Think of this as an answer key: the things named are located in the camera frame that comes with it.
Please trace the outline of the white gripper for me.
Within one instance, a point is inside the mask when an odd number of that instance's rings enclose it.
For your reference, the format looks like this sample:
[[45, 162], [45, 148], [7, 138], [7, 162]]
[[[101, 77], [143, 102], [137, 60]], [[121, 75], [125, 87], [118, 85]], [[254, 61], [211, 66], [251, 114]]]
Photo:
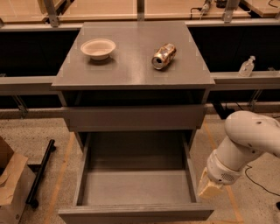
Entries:
[[232, 185], [241, 175], [240, 171], [227, 168], [218, 159], [217, 150], [214, 150], [206, 161], [206, 168], [201, 174], [197, 194], [205, 200], [218, 196], [223, 192], [223, 185]]

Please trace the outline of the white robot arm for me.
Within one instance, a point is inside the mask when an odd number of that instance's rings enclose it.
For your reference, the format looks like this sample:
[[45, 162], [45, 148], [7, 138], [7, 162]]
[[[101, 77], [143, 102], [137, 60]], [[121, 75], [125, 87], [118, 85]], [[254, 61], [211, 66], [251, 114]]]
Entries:
[[250, 111], [236, 111], [225, 120], [226, 136], [206, 161], [198, 196], [209, 199], [223, 186], [236, 182], [244, 167], [263, 153], [280, 158], [280, 123], [272, 117]]

